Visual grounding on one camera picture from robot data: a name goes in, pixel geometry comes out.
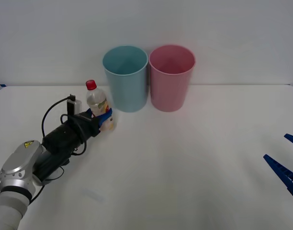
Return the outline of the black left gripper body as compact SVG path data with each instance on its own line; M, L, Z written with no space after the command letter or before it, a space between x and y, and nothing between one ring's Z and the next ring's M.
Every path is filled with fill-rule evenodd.
M91 137L96 137L100 133L98 119L91 118L86 113L73 115L73 131L75 134L73 142L75 144L83 144Z

